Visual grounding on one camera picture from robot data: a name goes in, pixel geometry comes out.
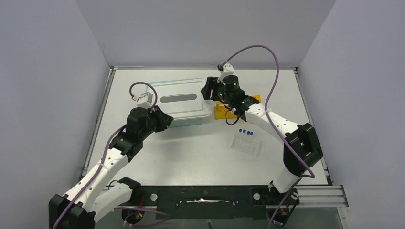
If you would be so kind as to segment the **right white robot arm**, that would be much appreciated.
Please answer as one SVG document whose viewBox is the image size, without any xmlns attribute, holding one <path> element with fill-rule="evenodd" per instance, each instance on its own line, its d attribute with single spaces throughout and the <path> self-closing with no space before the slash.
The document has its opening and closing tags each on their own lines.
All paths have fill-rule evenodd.
<svg viewBox="0 0 405 229">
<path fill-rule="evenodd" d="M 268 196 L 273 203 L 282 203 L 288 197 L 287 191 L 323 158 L 313 125 L 300 125 L 265 109 L 263 103 L 240 89 L 237 76 L 226 76 L 221 81 L 217 77 L 208 77 L 201 94 L 204 100 L 223 103 L 238 119 L 254 124 L 280 139 L 284 166 L 270 182 Z"/>
</svg>

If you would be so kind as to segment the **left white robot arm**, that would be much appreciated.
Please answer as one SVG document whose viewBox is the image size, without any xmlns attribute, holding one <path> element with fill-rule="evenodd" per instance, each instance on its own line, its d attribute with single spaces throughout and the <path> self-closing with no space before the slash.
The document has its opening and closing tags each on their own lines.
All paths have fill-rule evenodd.
<svg viewBox="0 0 405 229">
<path fill-rule="evenodd" d="M 173 120 L 158 106 L 132 109 L 127 123 L 108 139 L 101 160 L 70 190 L 50 199 L 49 228 L 93 229 L 106 214 L 129 201 L 139 186 L 135 180 L 124 177 L 111 190 L 104 188 L 142 149 L 149 135 L 166 130 Z"/>
</svg>

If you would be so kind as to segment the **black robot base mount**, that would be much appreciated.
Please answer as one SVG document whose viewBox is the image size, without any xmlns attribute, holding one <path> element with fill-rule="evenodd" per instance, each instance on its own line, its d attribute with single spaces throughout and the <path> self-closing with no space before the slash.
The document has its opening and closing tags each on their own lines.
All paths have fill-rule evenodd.
<svg viewBox="0 0 405 229">
<path fill-rule="evenodd" d="M 279 193 L 266 185 L 235 186 L 143 186 L 128 177 L 108 184 L 129 186 L 129 200 L 121 203 L 132 209 L 121 211 L 122 219 L 131 226 L 146 226 L 144 210 L 150 208 L 158 222 L 175 219 L 273 219 L 285 224 L 297 205 L 298 192 Z"/>
</svg>

